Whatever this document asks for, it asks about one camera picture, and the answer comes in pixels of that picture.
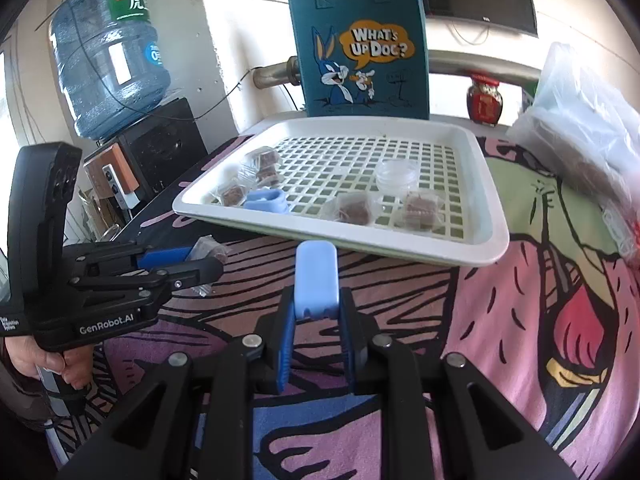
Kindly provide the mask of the person's left hand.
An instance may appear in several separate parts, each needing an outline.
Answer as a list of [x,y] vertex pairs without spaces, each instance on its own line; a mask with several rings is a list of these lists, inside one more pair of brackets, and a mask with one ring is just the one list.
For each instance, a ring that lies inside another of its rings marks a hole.
[[4,346],[13,367],[23,376],[38,378],[38,370],[42,368],[60,375],[75,390],[85,388],[91,382],[93,346],[59,354],[42,350],[32,336],[8,338]]

